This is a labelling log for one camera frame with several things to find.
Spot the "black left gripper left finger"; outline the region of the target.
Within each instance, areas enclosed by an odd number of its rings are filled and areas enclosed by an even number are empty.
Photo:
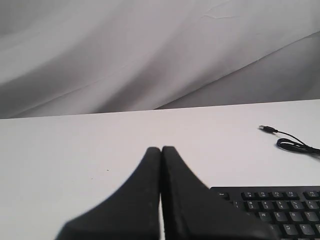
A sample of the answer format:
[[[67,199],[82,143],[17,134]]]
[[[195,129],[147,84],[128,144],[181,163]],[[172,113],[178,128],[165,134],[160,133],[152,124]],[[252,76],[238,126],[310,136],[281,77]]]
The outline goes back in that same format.
[[[149,147],[126,182],[105,201],[68,221],[58,240],[158,240],[161,151]]]

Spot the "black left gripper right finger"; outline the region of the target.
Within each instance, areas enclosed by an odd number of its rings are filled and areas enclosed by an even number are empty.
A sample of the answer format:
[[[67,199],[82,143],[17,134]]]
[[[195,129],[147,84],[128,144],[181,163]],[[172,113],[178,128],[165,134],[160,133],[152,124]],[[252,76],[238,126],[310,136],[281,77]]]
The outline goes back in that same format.
[[[270,227],[205,186],[173,146],[161,151],[161,202],[167,240],[273,240]]]

